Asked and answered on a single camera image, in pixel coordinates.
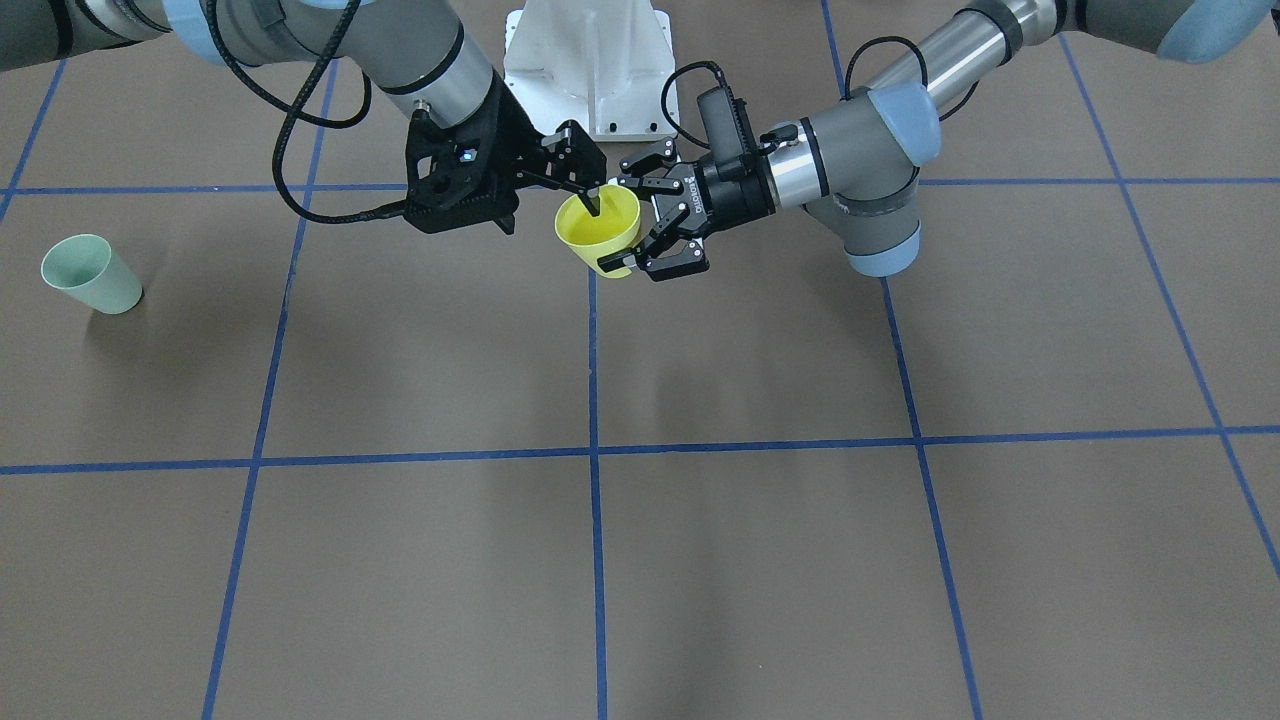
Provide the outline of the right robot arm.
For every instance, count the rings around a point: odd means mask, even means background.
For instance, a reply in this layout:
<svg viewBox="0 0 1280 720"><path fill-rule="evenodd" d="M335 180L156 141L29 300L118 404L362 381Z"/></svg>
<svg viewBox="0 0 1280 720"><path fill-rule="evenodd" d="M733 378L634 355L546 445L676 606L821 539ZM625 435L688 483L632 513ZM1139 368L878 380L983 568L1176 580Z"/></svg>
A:
<svg viewBox="0 0 1280 720"><path fill-rule="evenodd" d="M283 113L273 181L303 219L402 218L426 233L493 222L512 233L530 186L600 213L603 152L576 120L538 131L447 1L5 1L3 69L169 33ZM282 169L293 128L357 126L378 92L410 119L404 199L343 215L303 210Z"/></svg>

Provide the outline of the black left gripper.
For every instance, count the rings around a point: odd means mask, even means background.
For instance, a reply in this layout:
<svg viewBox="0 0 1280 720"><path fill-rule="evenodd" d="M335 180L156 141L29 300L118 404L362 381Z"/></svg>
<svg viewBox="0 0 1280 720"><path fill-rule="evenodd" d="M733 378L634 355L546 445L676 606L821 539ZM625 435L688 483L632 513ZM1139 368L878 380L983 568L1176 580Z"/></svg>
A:
<svg viewBox="0 0 1280 720"><path fill-rule="evenodd" d="M708 272L709 259L696 238L763 219L777 210L763 167L727 179L713 161L676 164L673 140L658 140L620 161L620 187L643 201L681 195L678 202L685 205L664 211L632 247L598 259L599 269L617 272L634 266L654 282Z"/></svg>

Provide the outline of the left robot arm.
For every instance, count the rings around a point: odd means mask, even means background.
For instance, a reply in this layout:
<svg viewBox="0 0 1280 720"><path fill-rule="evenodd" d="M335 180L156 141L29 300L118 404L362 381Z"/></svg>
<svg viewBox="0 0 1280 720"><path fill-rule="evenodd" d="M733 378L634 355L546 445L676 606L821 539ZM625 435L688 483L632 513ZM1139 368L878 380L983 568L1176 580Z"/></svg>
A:
<svg viewBox="0 0 1280 720"><path fill-rule="evenodd" d="M710 265L713 234L800 209L838 237L855 272L895 275L922 249L923 170L943 155L977 90L1025 49L1088 35L1193 67L1276 20L1275 1L968 1L922 40L864 42L832 105L760 131L719 65L689 64L686 73L714 77L698 99L703 154L684 159L664 141L622 163L617 184L648 201L655 220L623 247L595 252L591 266L655 282L698 274Z"/></svg>

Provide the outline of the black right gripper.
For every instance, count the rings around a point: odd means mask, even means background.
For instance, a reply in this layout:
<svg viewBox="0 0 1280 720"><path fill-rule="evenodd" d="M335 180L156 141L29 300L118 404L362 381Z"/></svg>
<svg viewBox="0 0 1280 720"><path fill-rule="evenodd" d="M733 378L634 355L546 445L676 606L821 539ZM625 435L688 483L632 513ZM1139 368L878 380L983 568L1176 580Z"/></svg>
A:
<svg viewBox="0 0 1280 720"><path fill-rule="evenodd" d="M591 217L600 215L605 155L576 120L563 122L552 135L539 133L499 76L492 77L483 119L486 160L479 188L470 193L471 220L512 222L518 191L529 187L572 193Z"/></svg>

